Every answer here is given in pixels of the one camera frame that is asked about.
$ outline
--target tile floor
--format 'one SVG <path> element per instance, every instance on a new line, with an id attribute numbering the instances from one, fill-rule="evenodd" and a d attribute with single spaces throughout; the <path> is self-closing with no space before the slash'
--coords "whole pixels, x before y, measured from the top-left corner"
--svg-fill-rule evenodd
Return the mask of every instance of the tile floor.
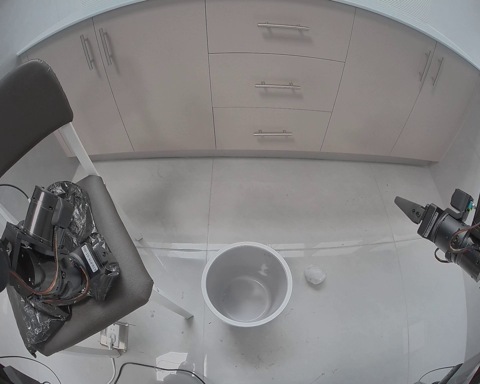
<path id="1" fill-rule="evenodd" d="M 209 384 L 401 383 L 463 361 L 467 314 L 461 270 L 393 203 L 396 195 L 441 204 L 428 168 L 262 158 L 97 162 L 112 195 L 144 235 L 141 257 L 156 284 L 194 314 L 149 302 L 124 320 L 129 350 L 117 359 L 195 369 Z M 75 178 L 82 177 L 80 169 Z M 257 241 L 277 249 L 293 275 L 287 308 L 254 329 L 227 326 L 204 304 L 206 260 L 223 245 Z M 318 264 L 327 278 L 303 276 Z M 6 294 L 0 354 L 27 356 Z M 95 335 L 82 343 L 97 346 Z M 106 383 L 107 359 L 39 357 L 64 384 Z M 11 362 L 40 381 L 51 373 Z M 440 380 L 433 372 L 426 382 Z M 195 383 L 188 375 L 128 366 L 123 383 Z"/>

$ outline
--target cabinet handle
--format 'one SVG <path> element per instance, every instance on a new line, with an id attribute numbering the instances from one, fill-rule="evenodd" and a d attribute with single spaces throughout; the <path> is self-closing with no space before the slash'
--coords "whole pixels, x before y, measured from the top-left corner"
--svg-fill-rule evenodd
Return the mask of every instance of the cabinet handle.
<path id="1" fill-rule="evenodd" d="M 87 59 L 88 69 L 92 70 L 93 69 L 93 60 L 90 58 L 90 54 L 88 53 L 88 48 L 87 48 L 87 44 L 86 44 L 88 38 L 85 38 L 83 35 L 80 35 L 80 39 L 82 40 L 82 47 L 84 49 L 85 58 Z"/>
<path id="2" fill-rule="evenodd" d="M 300 89 L 300 86 L 299 85 L 293 85 L 293 83 L 290 83 L 289 85 L 265 84 L 265 82 L 262 81 L 261 84 L 255 84 L 255 88 Z"/>
<path id="3" fill-rule="evenodd" d="M 100 40 L 102 40 L 103 51 L 105 52 L 105 58 L 107 59 L 107 64 L 112 65 L 112 55 L 108 51 L 107 39 L 105 39 L 106 32 L 103 31 L 103 28 L 98 30 L 100 32 Z"/>
<path id="4" fill-rule="evenodd" d="M 425 55 L 427 56 L 427 61 L 425 62 L 425 66 L 423 67 L 423 72 L 419 72 L 420 74 L 420 81 L 423 80 L 423 76 L 424 74 L 427 73 L 427 64 L 428 64 L 428 60 L 430 59 L 430 55 L 432 54 L 432 51 L 430 51 L 429 53 L 425 53 Z"/>
<path id="5" fill-rule="evenodd" d="M 258 132 L 253 133 L 254 136 L 293 136 L 292 132 L 287 132 L 283 130 L 283 132 L 262 132 L 261 129 Z"/>
<path id="6" fill-rule="evenodd" d="M 440 73 L 440 69 L 442 67 L 442 64 L 444 63 L 444 59 L 441 58 L 441 59 L 438 59 L 440 65 L 438 66 L 438 71 L 437 71 L 437 74 L 435 77 L 432 76 L 432 80 L 433 80 L 433 86 L 435 87 L 435 84 L 437 84 L 437 80 L 438 80 L 438 74 Z"/>
<path id="7" fill-rule="evenodd" d="M 297 25 L 287 25 L 287 24 L 269 24 L 269 23 L 258 23 L 259 27 L 267 28 L 288 28 L 288 29 L 299 29 L 301 31 L 310 31 L 309 27 L 302 27 L 299 24 Z"/>

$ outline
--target countertop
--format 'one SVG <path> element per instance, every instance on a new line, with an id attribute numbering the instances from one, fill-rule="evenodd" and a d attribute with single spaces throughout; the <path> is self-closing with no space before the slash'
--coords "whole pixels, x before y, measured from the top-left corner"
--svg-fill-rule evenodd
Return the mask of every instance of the countertop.
<path id="1" fill-rule="evenodd" d="M 103 12 L 110 11 L 115 8 L 119 8 L 125 5 L 138 3 L 146 0 L 82 0 L 82 6 L 77 7 L 71 14 L 62 20 L 58 21 L 46 31 L 34 38 L 30 43 L 25 45 L 21 50 L 17 52 L 20 56 L 22 53 L 33 47 L 35 44 L 52 36 L 53 34 L 65 29 L 75 23 L 88 19 Z M 452 23 L 449 20 L 449 7 L 446 3 L 441 4 L 442 0 L 416 0 L 414 2 L 408 0 L 331 0 L 344 4 L 352 5 L 354 7 L 363 8 L 390 19 L 396 20 L 400 23 L 408 25 L 449 47 L 454 52 L 458 53 L 464 59 L 469 61 L 472 65 L 480 70 L 480 50 L 478 50 L 478 44 L 474 44 L 476 40 L 475 34 L 468 36 L 465 33 L 458 33 L 456 41 L 452 41 L 443 35 L 439 30 L 434 28 L 431 24 L 432 14 L 436 16 L 437 21 L 441 20 L 443 26 L 451 27 Z M 468 6 L 473 7 L 473 12 L 468 9 Z M 475 19 L 480 17 L 480 9 L 475 5 L 469 5 L 468 2 L 459 2 L 455 9 L 460 9 L 460 14 L 452 15 L 456 17 L 458 24 L 467 25 L 471 27 L 475 23 Z M 460 48 L 459 44 L 464 46 L 466 40 L 471 42 L 471 49 L 467 49 L 469 52 L 465 52 Z"/>

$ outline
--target beige cabinet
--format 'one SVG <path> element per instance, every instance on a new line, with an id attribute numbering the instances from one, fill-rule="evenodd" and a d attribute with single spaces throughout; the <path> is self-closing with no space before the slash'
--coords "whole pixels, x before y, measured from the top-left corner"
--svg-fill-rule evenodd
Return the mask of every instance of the beige cabinet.
<path id="1" fill-rule="evenodd" d="M 434 48 L 428 36 L 357 9 L 322 151 L 389 155 L 419 95 L 426 77 L 420 72 L 428 67 Z"/>
<path id="2" fill-rule="evenodd" d="M 38 43 L 27 56 L 52 67 L 72 107 L 73 126 L 90 155 L 133 151 L 108 85 L 92 19 Z"/>
<path id="3" fill-rule="evenodd" d="M 308 57 L 211 54 L 213 106 L 331 111 L 342 70 L 342 62 Z"/>
<path id="4" fill-rule="evenodd" d="M 354 13 L 330 0 L 206 0 L 208 49 L 345 61 Z"/>
<path id="5" fill-rule="evenodd" d="M 93 21 L 135 151 L 214 149 L 204 1 L 145 1 Z"/>
<path id="6" fill-rule="evenodd" d="M 440 161 L 458 132 L 479 71 L 437 43 L 425 83 L 391 156 Z"/>
<path id="7" fill-rule="evenodd" d="M 217 149 L 320 151 L 330 112 L 214 108 Z"/>

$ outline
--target chair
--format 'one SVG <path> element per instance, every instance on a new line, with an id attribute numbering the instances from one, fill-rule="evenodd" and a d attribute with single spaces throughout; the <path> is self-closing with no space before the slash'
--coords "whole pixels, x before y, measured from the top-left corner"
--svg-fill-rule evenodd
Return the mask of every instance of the chair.
<path id="1" fill-rule="evenodd" d="M 87 177 L 77 184 L 88 193 L 97 228 L 120 264 L 120 277 L 107 299 L 100 303 L 88 298 L 73 305 L 71 318 L 39 352 L 45 356 L 62 350 L 118 356 L 117 351 L 95 352 L 95 348 L 75 344 L 100 332 L 150 299 L 186 319 L 192 317 L 154 285 L 132 240 L 140 240 L 142 235 L 112 200 L 73 128 L 73 112 L 67 97 L 55 73 L 45 62 L 30 60 L 0 80 L 0 118 L 0 177 L 41 140 L 60 130 L 87 173 Z M 0 215 L 12 221 L 12 216 L 1 204 Z M 18 294 L 12 287 L 7 287 L 7 292 L 15 320 L 22 322 L 15 305 Z"/>

